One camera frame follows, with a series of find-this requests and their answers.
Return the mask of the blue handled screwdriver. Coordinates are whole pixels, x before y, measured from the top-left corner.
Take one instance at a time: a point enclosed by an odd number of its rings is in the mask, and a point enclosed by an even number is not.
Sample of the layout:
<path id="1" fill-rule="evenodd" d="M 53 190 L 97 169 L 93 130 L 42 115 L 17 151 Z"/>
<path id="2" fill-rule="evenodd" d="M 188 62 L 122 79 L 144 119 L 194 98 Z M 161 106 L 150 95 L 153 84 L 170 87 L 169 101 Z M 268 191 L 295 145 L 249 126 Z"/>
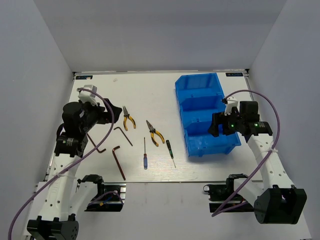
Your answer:
<path id="1" fill-rule="evenodd" d="M 146 138 L 143 139 L 143 146 L 144 146 L 144 154 L 143 154 L 143 167 L 145 170 L 148 169 L 148 157 L 146 153 Z"/>

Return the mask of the yellow needle-nose pliers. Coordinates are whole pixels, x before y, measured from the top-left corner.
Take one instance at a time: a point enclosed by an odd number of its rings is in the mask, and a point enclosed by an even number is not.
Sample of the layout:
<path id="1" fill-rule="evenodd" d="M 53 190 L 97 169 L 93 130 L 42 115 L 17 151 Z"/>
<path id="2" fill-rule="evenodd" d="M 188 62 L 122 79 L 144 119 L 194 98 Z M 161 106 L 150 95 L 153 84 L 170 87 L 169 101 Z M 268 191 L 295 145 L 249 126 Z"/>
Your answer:
<path id="1" fill-rule="evenodd" d="M 136 122 L 135 122 L 135 120 L 130 116 L 127 108 L 126 108 L 125 106 L 123 106 L 122 109 L 123 109 L 123 117 L 124 117 L 124 119 L 123 119 L 123 127 L 124 127 L 124 129 L 125 129 L 126 131 L 128 131 L 128 127 L 127 127 L 127 121 L 128 121 L 128 120 L 131 121 L 131 123 L 132 123 L 132 125 L 133 125 L 133 128 L 136 129 L 136 127 L 137 127 L 137 126 L 136 126 Z"/>
<path id="2" fill-rule="evenodd" d="M 155 140 L 155 135 L 157 135 L 160 138 L 161 142 L 164 144 L 165 138 L 163 137 L 163 135 L 159 131 L 157 131 L 148 120 L 146 120 L 146 124 L 147 124 L 149 132 L 150 132 L 150 137 L 151 137 L 152 143 L 156 147 L 159 146 L 159 143 Z"/>

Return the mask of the black green precision screwdriver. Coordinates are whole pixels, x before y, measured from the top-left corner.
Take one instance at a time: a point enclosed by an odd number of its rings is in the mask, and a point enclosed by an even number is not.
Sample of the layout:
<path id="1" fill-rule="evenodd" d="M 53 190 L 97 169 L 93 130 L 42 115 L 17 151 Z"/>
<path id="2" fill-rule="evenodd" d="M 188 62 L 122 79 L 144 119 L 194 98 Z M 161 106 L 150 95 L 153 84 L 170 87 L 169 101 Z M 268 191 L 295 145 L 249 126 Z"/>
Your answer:
<path id="1" fill-rule="evenodd" d="M 169 155 L 170 155 L 170 157 L 172 159 L 173 165 L 176 168 L 176 163 L 175 163 L 175 160 L 174 160 L 174 155 L 173 155 L 173 151 L 172 151 L 172 147 L 171 147 L 170 141 L 167 139 L 165 141 L 165 143 L 166 143 L 167 149 L 169 151 Z"/>

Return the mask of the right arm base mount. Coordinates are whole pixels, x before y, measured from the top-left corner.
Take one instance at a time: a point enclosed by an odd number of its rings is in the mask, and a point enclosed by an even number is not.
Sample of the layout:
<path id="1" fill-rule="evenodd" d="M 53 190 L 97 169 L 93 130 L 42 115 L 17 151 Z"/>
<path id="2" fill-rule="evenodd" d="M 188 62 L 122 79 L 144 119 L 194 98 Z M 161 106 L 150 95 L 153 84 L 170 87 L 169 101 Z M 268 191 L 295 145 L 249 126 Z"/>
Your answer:
<path id="1" fill-rule="evenodd" d="M 206 184 L 203 187 L 203 193 L 209 196 L 209 212 L 214 213 L 218 207 L 234 192 L 234 184 Z M 227 209 L 244 203 L 246 200 L 238 193 L 222 208 Z M 254 208 L 247 203 L 240 207 L 226 211 L 226 213 L 253 213 Z"/>

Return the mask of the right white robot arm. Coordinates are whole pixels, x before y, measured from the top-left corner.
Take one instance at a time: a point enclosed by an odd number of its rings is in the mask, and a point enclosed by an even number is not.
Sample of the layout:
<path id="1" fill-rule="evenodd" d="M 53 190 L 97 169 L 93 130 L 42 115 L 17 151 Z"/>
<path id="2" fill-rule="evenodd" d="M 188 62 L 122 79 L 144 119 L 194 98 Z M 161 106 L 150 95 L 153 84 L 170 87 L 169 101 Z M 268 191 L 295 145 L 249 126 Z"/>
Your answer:
<path id="1" fill-rule="evenodd" d="M 223 99 L 225 111 L 214 113 L 209 133 L 214 137 L 240 133 L 253 152 L 263 186 L 246 174 L 230 174 L 224 184 L 207 184 L 209 209 L 215 216 L 223 212 L 254 212 L 260 224 L 298 223 L 307 194 L 297 188 L 287 175 L 277 150 L 273 132 L 260 120 L 256 101 Z"/>

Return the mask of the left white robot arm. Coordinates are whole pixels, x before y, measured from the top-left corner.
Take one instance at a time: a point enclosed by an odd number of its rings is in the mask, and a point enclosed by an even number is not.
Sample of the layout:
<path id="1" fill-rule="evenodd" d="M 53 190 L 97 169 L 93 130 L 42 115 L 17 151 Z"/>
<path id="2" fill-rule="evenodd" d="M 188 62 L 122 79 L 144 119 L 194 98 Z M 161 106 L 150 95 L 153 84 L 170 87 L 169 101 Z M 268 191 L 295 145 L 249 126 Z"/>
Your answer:
<path id="1" fill-rule="evenodd" d="M 85 175 L 82 187 L 72 196 L 79 160 L 84 157 L 88 132 L 96 125 L 114 124 L 122 109 L 109 99 L 104 106 L 94 97 L 80 97 L 62 109 L 62 124 L 56 133 L 53 166 L 46 186 L 48 193 L 36 219 L 27 223 L 27 231 L 36 240 L 75 240 L 80 214 L 94 198 L 105 196 L 106 187 L 100 175 Z"/>

